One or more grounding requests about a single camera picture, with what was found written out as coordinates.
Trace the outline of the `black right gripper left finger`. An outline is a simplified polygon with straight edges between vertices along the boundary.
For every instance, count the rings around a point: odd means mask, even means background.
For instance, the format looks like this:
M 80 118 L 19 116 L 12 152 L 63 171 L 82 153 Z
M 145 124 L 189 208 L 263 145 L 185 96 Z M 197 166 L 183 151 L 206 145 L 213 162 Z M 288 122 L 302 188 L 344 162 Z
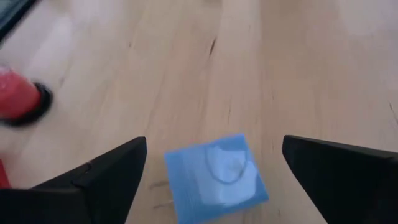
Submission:
M 94 224 L 125 224 L 146 157 L 146 138 L 139 136 L 34 189 L 81 190 Z

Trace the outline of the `light blue block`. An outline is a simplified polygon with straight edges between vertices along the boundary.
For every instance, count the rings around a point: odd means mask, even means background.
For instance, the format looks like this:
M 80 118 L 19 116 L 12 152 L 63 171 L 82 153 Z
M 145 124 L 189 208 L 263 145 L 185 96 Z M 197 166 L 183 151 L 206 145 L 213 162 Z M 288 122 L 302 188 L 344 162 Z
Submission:
M 178 224 L 199 224 L 266 202 L 246 138 L 234 134 L 165 153 Z

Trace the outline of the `red block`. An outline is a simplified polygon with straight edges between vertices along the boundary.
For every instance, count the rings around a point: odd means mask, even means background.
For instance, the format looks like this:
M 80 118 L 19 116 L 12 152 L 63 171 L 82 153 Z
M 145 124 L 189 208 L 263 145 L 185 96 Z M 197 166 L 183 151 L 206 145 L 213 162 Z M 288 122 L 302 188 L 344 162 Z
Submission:
M 10 189 L 11 185 L 6 174 L 6 170 L 2 160 L 0 160 L 0 189 Z

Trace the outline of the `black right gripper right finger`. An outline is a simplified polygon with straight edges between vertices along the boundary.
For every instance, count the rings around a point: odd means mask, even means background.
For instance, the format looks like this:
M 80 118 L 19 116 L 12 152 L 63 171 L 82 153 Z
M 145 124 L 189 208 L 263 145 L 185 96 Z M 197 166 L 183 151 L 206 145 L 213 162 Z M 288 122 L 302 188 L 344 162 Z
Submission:
M 286 135 L 282 154 L 328 224 L 398 224 L 398 152 Z

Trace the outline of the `red sand hourglass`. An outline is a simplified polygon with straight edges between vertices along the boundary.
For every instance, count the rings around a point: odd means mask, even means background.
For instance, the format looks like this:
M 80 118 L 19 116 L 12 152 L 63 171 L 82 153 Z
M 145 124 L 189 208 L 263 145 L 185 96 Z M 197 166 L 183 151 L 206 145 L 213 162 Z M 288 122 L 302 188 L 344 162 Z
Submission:
M 50 109 L 52 91 L 32 82 L 9 67 L 0 65 L 0 124 L 10 127 L 37 122 Z

